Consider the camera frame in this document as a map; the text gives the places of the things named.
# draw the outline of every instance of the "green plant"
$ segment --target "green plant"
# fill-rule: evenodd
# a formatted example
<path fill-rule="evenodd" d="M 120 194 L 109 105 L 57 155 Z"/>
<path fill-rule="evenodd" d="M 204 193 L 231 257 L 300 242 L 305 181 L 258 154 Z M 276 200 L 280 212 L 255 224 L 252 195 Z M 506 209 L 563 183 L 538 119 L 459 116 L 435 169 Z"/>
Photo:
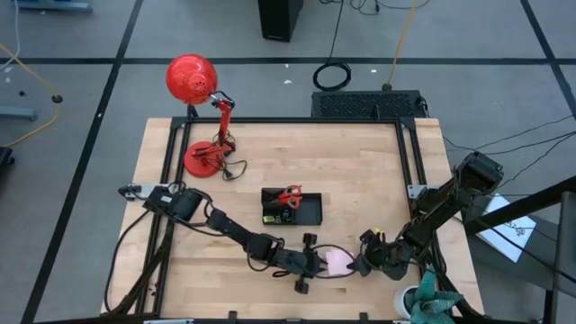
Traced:
<path fill-rule="evenodd" d="M 412 324 L 451 324 L 454 321 L 446 311 L 462 297 L 457 292 L 437 292 L 436 273 L 428 269 L 418 289 L 415 292 L 407 292 L 404 302 Z"/>

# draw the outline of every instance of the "pink cloth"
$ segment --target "pink cloth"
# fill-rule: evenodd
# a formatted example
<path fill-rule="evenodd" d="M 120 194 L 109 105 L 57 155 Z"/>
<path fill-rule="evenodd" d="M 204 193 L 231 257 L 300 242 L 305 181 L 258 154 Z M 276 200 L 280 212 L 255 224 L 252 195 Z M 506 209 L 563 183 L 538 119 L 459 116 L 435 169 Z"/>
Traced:
<path fill-rule="evenodd" d="M 347 266 L 354 262 L 348 254 L 337 248 L 332 248 L 326 252 L 326 262 L 328 263 L 328 275 L 348 275 L 352 270 Z"/>

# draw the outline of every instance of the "metal bracket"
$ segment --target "metal bracket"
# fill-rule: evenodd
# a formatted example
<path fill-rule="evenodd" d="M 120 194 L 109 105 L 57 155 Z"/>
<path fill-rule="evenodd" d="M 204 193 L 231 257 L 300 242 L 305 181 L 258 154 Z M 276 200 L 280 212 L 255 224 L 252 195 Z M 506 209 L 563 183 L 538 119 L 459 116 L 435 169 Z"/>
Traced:
<path fill-rule="evenodd" d="M 123 187 L 118 188 L 118 194 L 126 198 L 127 201 L 133 202 L 136 199 L 146 199 L 150 196 L 152 190 L 157 185 L 169 186 L 169 184 L 127 184 Z M 174 189 L 171 193 L 176 191 L 177 185 L 173 185 Z"/>
<path fill-rule="evenodd" d="M 438 189 L 439 187 L 440 184 L 411 184 L 408 186 L 408 197 L 410 199 L 416 199 L 424 188 Z"/>

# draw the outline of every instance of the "wooden table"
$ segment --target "wooden table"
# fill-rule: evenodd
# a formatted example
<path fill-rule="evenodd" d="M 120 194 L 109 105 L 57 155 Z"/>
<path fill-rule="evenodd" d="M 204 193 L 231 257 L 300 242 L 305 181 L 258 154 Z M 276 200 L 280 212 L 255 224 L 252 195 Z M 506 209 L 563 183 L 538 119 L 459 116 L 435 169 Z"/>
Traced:
<path fill-rule="evenodd" d="M 135 183 L 158 182 L 169 125 L 169 119 L 148 120 Z M 417 127 L 428 183 L 442 184 L 451 174 L 438 120 L 417 120 Z M 211 140 L 216 131 L 213 123 L 194 124 L 190 144 Z M 356 254 L 358 237 L 364 231 L 380 228 L 395 236 L 410 219 L 393 125 L 232 123 L 230 132 L 236 137 L 238 151 L 229 161 L 246 159 L 246 173 L 230 183 L 222 181 L 220 174 L 198 179 L 185 173 L 184 181 L 209 193 L 218 208 L 249 230 L 285 238 L 286 246 L 297 250 L 303 247 L 302 234 L 312 232 L 318 234 L 318 244 L 338 244 Z M 176 145 L 170 179 L 176 172 L 178 148 Z M 412 161 L 410 146 L 407 150 Z M 413 166 L 411 174 L 416 183 Z M 260 188 L 292 184 L 302 185 L 304 192 L 322 193 L 321 226 L 262 224 Z M 122 231 L 142 212 L 141 202 L 128 202 Z M 142 270 L 151 219 L 138 225 L 120 248 L 109 292 L 112 305 L 120 301 Z M 203 220 L 199 209 L 192 221 Z M 483 312 L 463 226 L 450 220 L 438 231 L 438 237 L 449 278 L 466 300 Z M 222 319 L 229 311 L 237 311 L 242 319 L 354 320 L 359 312 L 368 312 L 371 320 L 390 320 L 399 317 L 392 304 L 394 293 L 419 283 L 418 269 L 412 266 L 398 282 L 380 273 L 366 278 L 358 274 L 346 279 L 309 280 L 309 294 L 301 295 L 293 290 L 295 275 L 273 278 L 273 269 L 253 272 L 246 253 L 232 240 L 203 236 L 181 226 L 176 227 L 168 269 L 161 314 L 167 318 Z M 154 280 L 148 296 L 153 293 Z M 151 300 L 147 298 L 147 310 Z"/>

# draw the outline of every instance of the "red scissors handle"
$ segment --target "red scissors handle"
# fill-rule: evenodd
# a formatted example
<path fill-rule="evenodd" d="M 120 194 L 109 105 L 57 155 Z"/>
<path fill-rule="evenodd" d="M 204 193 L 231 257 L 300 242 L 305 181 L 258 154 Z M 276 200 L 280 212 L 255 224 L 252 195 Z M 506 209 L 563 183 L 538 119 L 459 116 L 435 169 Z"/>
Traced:
<path fill-rule="evenodd" d="M 298 209 L 300 207 L 300 200 L 302 200 L 302 186 L 301 185 L 289 185 L 284 189 L 283 193 L 278 196 L 280 203 L 286 203 L 288 206 Z"/>

